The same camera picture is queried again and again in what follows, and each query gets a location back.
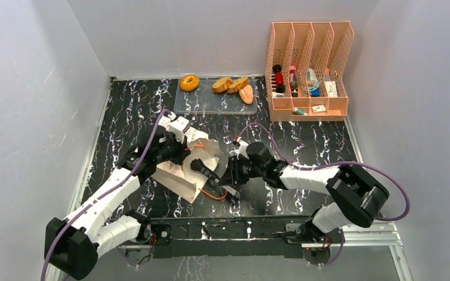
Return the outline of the oval brown fake bread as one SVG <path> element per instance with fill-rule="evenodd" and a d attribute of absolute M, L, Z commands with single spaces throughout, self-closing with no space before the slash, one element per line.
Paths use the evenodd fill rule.
<path fill-rule="evenodd" d="M 252 104 L 254 101 L 254 90 L 251 85 L 247 85 L 239 90 L 239 96 L 245 104 Z"/>

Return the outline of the orange fake bagel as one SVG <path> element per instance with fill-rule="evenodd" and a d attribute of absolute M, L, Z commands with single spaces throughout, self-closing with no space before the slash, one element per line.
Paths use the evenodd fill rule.
<path fill-rule="evenodd" d="M 194 74 L 184 76 L 180 81 L 180 88 L 183 91 L 192 91 L 200 83 L 199 77 Z"/>

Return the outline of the printed white paper bag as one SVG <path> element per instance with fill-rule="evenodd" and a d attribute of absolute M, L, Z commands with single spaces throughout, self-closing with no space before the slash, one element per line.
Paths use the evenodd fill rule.
<path fill-rule="evenodd" d="M 217 177 L 214 170 L 221 155 L 218 141 L 191 126 L 190 121 L 182 116 L 164 116 L 158 125 L 174 134 L 176 143 L 183 146 L 183 155 L 158 164 L 152 178 L 193 203 L 207 181 Z"/>

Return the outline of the clear plastic tray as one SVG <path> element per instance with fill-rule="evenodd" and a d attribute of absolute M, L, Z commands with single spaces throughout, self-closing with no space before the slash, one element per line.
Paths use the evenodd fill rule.
<path fill-rule="evenodd" d="M 227 93 L 227 91 L 214 93 L 212 85 L 220 78 L 218 77 L 199 77 L 199 85 L 192 91 L 183 91 L 180 88 L 180 81 L 175 95 L 173 112 L 177 114 L 233 114 L 233 115 L 251 115 L 257 112 L 257 99 L 254 97 L 252 104 L 245 104 L 239 93 Z M 232 81 L 240 78 L 239 76 L 229 76 Z"/>

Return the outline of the round brown fake bread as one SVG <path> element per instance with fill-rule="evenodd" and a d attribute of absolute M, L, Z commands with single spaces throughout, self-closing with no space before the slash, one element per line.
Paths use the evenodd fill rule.
<path fill-rule="evenodd" d="M 220 93 L 226 91 L 230 85 L 233 83 L 232 79 L 230 77 L 222 77 L 218 79 L 213 85 L 212 85 L 212 91 L 214 93 Z"/>

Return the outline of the yellow fake bread slice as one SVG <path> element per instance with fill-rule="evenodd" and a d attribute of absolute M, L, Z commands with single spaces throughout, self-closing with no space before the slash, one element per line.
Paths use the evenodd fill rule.
<path fill-rule="evenodd" d="M 249 78 L 247 76 L 242 76 L 233 81 L 226 91 L 227 93 L 239 92 L 248 85 L 249 85 Z"/>

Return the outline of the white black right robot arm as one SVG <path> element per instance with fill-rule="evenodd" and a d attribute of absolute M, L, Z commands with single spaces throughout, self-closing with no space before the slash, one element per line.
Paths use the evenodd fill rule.
<path fill-rule="evenodd" d="M 270 187 L 282 190 L 310 190 L 331 196 L 333 203 L 314 211 L 297 227 L 287 226 L 274 238 L 290 244 L 322 242 L 331 231 L 348 224 L 368 228 L 390 194 L 364 167 L 342 164 L 322 169 L 295 167 L 275 158 L 261 142 L 239 142 L 240 152 L 228 158 L 226 171 L 217 175 L 200 158 L 190 168 L 220 187 L 230 189 L 261 178 Z"/>

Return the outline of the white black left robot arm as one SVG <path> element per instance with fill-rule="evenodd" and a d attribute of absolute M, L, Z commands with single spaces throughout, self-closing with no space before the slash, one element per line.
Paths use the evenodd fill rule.
<path fill-rule="evenodd" d="M 65 218 L 54 218 L 46 227 L 45 278 L 49 266 L 70 277 L 84 279 L 98 259 L 126 241 L 148 242 L 156 235 L 149 218 L 129 213 L 108 222 L 112 213 L 148 179 L 154 179 L 181 199 L 195 201 L 206 178 L 191 168 L 193 160 L 215 169 L 221 151 L 208 134 L 190 128 L 177 131 L 159 125 L 132 146 L 108 180 L 81 206 Z"/>

